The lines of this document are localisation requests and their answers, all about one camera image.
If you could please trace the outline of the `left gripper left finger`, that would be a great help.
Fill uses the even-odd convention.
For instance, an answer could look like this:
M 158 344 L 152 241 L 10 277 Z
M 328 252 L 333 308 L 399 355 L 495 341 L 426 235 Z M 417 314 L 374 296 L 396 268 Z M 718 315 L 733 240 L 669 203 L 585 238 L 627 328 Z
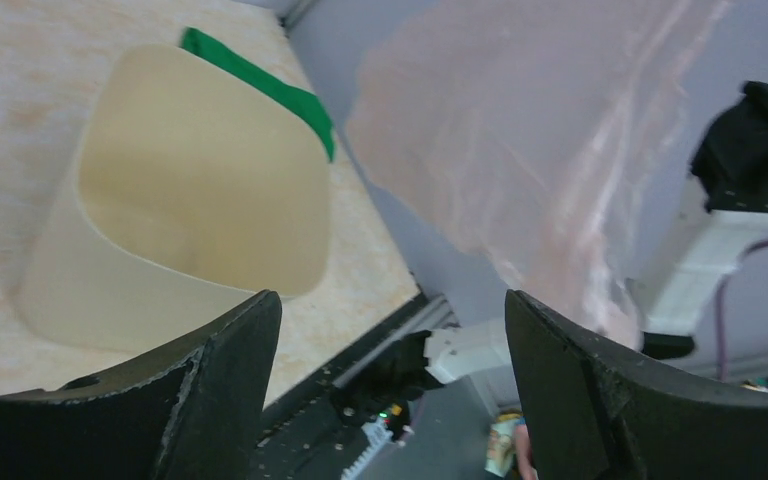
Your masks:
M 53 390 L 0 396 L 0 479 L 244 479 L 281 325 L 263 291 Z

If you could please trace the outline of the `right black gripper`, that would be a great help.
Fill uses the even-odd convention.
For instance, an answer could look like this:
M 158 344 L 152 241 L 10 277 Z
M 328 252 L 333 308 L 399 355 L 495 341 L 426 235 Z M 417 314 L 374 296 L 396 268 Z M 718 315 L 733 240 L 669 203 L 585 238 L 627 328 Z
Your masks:
M 690 173 L 707 211 L 768 214 L 768 83 L 742 85 L 739 101 L 709 125 Z

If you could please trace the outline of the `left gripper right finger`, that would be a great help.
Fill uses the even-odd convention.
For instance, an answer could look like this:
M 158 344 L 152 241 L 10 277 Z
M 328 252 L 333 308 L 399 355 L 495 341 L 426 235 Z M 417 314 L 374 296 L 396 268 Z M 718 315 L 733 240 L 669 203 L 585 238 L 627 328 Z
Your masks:
M 768 393 L 699 377 L 505 298 L 542 479 L 768 479 Z

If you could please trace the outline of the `pink plastic trash bag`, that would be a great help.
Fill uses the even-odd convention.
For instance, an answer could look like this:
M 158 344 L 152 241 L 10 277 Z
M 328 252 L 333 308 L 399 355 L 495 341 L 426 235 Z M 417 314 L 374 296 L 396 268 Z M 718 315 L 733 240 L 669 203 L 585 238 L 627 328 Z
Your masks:
M 367 178 L 511 288 L 630 348 L 625 286 L 681 79 L 725 1 L 441 1 L 368 51 Z

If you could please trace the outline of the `beige plastic trash bin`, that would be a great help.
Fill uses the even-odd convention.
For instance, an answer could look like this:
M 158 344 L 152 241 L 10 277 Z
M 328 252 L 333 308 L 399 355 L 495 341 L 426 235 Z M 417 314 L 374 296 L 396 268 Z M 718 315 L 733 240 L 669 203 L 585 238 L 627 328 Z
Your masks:
M 171 45 L 126 50 L 30 254 L 20 318 L 139 354 L 326 272 L 325 149 L 289 109 Z

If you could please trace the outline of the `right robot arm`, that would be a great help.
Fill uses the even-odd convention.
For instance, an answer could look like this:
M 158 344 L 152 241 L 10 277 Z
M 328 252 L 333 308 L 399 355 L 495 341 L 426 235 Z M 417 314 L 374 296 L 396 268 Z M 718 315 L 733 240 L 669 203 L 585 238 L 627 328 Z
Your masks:
M 721 306 L 746 255 L 768 248 L 768 83 L 708 127 L 688 170 L 680 207 L 642 274 L 628 283 L 643 320 L 644 355 L 689 355 L 708 302 Z M 465 328 L 421 320 L 390 334 L 336 381 L 331 401 L 351 424 L 386 420 L 391 406 L 511 362 L 500 318 Z

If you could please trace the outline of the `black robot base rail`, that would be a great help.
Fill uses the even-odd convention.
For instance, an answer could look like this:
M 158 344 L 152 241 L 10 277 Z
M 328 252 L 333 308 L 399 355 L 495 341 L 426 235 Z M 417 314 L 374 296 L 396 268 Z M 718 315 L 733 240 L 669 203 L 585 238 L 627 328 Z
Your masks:
M 379 415 L 391 418 L 392 444 L 404 439 L 412 403 L 441 386 L 425 342 L 452 317 L 444 297 L 419 294 L 268 405 L 249 478 L 340 479 L 367 446 L 361 426 Z

